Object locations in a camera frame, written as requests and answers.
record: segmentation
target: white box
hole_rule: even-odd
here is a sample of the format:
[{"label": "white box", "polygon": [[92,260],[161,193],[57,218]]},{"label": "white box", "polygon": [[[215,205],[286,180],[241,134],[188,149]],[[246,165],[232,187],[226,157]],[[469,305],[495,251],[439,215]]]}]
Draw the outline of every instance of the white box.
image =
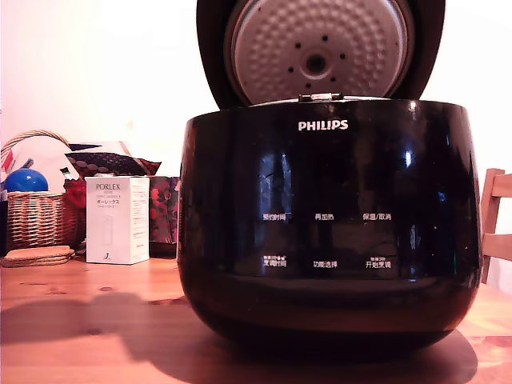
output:
[{"label": "white box", "polygon": [[86,178],[87,262],[135,264],[150,258],[150,180]]}]

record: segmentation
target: blue ball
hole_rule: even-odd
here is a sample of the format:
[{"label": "blue ball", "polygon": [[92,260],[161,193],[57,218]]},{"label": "blue ball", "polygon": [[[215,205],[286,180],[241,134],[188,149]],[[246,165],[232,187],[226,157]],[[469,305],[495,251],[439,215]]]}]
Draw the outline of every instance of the blue ball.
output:
[{"label": "blue ball", "polygon": [[48,191],[48,181],[40,172],[22,168],[7,176],[5,189],[8,192]]}]

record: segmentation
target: glossy black surface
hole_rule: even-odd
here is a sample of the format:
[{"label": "glossy black surface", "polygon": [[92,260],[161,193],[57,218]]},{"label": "glossy black surface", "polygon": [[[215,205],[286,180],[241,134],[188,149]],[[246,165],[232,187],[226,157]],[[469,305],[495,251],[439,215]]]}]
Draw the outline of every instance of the glossy black surface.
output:
[{"label": "glossy black surface", "polygon": [[[348,129],[299,131],[332,120]],[[244,342],[428,345],[460,323],[480,280],[478,180],[460,106],[295,103],[197,117],[180,210],[186,296]]]},{"label": "glossy black surface", "polygon": [[[414,52],[409,69],[400,86],[389,98],[419,98],[434,68],[445,17],[446,0],[405,0],[414,18]],[[246,0],[198,0],[198,44],[206,79],[221,109],[244,106],[232,87],[226,70],[224,41],[230,16]],[[333,83],[331,92],[339,92]]]}]

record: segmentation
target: black rice cooker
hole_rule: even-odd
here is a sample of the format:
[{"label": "black rice cooker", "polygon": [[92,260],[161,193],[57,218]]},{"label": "black rice cooker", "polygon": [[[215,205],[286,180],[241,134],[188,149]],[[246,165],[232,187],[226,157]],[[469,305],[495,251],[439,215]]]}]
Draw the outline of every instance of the black rice cooker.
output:
[{"label": "black rice cooker", "polygon": [[246,345],[413,350],[477,293],[466,110],[419,101],[442,0],[199,0],[221,108],[191,119],[178,267],[213,330]]}]

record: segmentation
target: basket handle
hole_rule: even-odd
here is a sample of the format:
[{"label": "basket handle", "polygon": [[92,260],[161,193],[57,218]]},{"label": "basket handle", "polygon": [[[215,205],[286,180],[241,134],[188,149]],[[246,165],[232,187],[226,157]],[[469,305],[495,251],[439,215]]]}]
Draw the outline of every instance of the basket handle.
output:
[{"label": "basket handle", "polygon": [[64,143],[68,148],[70,148],[70,144],[60,134],[55,134],[53,132],[49,132],[48,130],[29,130],[27,132],[24,132],[22,134],[18,134],[16,136],[14,136],[11,140],[6,142],[6,144],[2,147],[2,161],[1,161],[2,166],[7,159],[9,150],[11,150],[13,148],[13,146],[18,144],[19,142],[22,142],[26,138],[35,138],[37,136],[46,136],[48,138],[55,138],[55,139],[59,140],[60,142]]}]

